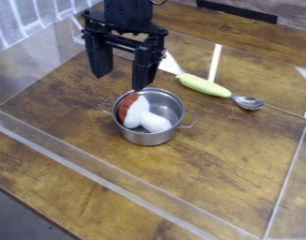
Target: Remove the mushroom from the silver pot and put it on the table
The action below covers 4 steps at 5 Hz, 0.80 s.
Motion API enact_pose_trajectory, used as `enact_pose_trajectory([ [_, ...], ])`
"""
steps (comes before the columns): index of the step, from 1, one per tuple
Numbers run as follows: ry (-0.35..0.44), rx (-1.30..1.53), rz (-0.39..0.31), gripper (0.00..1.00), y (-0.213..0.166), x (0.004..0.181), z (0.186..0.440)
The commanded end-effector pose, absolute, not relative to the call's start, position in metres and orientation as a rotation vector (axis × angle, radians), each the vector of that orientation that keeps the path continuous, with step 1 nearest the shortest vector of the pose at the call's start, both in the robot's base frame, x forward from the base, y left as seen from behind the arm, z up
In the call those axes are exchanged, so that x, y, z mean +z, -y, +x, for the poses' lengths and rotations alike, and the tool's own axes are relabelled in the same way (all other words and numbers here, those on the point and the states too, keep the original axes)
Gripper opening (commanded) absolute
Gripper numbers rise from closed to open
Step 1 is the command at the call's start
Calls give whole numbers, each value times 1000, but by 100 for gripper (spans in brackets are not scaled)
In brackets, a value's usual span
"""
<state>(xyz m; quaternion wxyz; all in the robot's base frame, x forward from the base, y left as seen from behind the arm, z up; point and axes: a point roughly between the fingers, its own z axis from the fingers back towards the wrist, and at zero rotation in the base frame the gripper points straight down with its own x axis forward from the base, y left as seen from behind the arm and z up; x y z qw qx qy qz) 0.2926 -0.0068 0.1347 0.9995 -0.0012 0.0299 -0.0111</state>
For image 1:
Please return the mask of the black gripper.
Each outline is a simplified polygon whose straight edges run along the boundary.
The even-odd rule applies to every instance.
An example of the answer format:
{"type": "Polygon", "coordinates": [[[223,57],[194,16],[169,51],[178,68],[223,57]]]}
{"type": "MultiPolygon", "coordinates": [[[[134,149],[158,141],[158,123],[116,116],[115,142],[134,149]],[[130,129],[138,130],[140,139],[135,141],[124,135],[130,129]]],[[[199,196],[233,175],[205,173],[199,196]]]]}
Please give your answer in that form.
{"type": "Polygon", "coordinates": [[[140,91],[152,82],[164,58],[164,37],[169,31],[154,24],[154,0],[104,0],[102,10],[82,13],[86,49],[92,74],[102,78],[112,72],[112,47],[134,52],[132,90],[140,91]]]}

